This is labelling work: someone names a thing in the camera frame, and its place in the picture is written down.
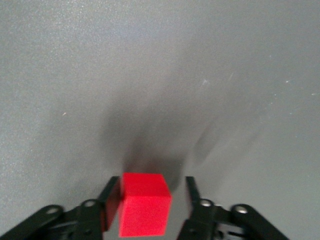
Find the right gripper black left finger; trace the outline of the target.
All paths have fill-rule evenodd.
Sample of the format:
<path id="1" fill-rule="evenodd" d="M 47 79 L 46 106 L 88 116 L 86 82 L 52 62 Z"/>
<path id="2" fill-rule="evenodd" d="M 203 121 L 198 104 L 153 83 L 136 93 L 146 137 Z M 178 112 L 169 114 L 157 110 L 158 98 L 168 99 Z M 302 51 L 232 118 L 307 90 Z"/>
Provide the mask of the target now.
<path id="1" fill-rule="evenodd" d="M 97 198 L 66 211 L 61 205 L 42 207 L 12 229 L 2 240 L 102 240 L 113 223 L 121 200 L 120 177 L 109 179 Z"/>

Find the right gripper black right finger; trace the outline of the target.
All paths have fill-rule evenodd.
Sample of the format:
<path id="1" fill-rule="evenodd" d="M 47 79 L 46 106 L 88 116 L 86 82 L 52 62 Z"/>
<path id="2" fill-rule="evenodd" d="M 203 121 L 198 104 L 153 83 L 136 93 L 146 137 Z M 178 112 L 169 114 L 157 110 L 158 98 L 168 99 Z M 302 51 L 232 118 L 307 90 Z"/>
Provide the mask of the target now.
<path id="1" fill-rule="evenodd" d="M 178 240 L 287 240 L 278 228 L 255 208 L 235 204 L 229 210 L 202 198 L 193 176 L 185 178 L 190 215 Z"/>

